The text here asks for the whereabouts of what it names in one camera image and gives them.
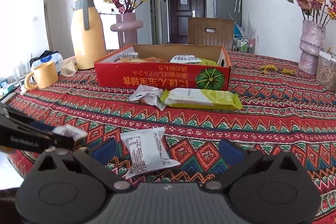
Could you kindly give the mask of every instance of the green snack wrapper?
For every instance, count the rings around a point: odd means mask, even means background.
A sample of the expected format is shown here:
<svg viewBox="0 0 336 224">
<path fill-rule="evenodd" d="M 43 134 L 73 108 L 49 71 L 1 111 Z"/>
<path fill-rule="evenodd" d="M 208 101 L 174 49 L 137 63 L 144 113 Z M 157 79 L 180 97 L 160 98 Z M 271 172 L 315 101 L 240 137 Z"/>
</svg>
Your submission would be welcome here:
<svg viewBox="0 0 336 224">
<path fill-rule="evenodd" d="M 206 65 L 206 66 L 214 66 L 214 67 L 219 66 L 215 61 L 204 59 L 204 58 L 199 58 L 199 57 L 197 58 L 202 60 L 202 62 L 197 63 L 197 65 Z"/>
<path fill-rule="evenodd" d="M 168 106 L 179 108 L 238 110 L 243 107 L 238 94 L 222 90 L 177 88 L 165 90 L 160 100 Z"/>
</svg>

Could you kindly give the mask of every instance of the pumpkin illustration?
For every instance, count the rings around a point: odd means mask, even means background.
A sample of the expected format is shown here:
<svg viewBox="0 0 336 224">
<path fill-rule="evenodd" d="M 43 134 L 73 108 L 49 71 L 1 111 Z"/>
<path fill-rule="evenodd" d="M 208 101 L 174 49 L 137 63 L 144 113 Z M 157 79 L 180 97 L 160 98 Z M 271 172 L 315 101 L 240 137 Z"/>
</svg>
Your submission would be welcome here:
<svg viewBox="0 0 336 224">
<path fill-rule="evenodd" d="M 201 90 L 222 90 L 224 81 L 223 73 L 215 68 L 202 70 L 196 78 L 197 88 Z"/>
</svg>

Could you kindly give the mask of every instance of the metal screw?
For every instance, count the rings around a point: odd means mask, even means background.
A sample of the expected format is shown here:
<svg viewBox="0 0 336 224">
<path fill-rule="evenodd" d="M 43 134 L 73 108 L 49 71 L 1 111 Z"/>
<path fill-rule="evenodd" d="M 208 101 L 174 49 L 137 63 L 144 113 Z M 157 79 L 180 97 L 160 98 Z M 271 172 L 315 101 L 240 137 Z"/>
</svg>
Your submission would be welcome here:
<svg viewBox="0 0 336 224">
<path fill-rule="evenodd" d="M 128 181 L 120 180 L 113 184 L 113 187 L 117 190 L 126 190 L 131 187 L 131 184 Z"/>
<path fill-rule="evenodd" d="M 219 181 L 211 180 L 205 184 L 205 187 L 209 190 L 218 190 L 222 187 L 222 184 Z"/>
</svg>

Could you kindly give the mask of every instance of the wooden chair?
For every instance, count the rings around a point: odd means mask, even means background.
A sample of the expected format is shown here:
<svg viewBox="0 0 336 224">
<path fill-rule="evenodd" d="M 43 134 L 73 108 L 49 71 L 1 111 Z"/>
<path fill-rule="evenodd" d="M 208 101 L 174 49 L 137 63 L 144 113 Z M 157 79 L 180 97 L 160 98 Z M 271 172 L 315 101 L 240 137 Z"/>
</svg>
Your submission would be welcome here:
<svg viewBox="0 0 336 224">
<path fill-rule="evenodd" d="M 224 46 L 232 51 L 234 21 L 195 17 L 188 19 L 188 44 Z"/>
</svg>

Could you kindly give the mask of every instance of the red tablecloth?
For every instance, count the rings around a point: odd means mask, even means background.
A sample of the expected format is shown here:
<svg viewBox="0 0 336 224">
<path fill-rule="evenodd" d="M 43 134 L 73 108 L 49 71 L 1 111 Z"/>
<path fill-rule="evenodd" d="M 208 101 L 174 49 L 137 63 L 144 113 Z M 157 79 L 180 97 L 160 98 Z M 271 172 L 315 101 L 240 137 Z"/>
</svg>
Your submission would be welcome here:
<svg viewBox="0 0 336 224">
<path fill-rule="evenodd" d="M 322 197 L 315 224 L 336 223 L 336 98 L 315 79 L 287 60 L 231 52 L 230 91 L 244 105 L 240 111 L 209 111 L 156 107 L 127 102 L 133 90 L 101 88 L 94 70 L 78 71 L 44 89 L 16 96 L 10 105 L 56 126 L 71 124 L 88 132 L 86 143 L 94 147 L 107 137 L 118 140 L 118 157 L 107 168 L 125 174 L 130 167 L 128 151 L 120 133 L 131 128 L 166 128 L 165 145 L 181 162 L 167 169 L 133 178 L 141 181 L 206 181 L 227 169 L 218 153 L 222 138 L 241 147 L 256 147 L 265 154 L 290 149 L 307 169 Z M 290 76 L 278 72 L 264 75 L 260 66 L 296 70 Z M 17 171 L 25 176 L 38 155 L 10 155 Z"/>
</svg>

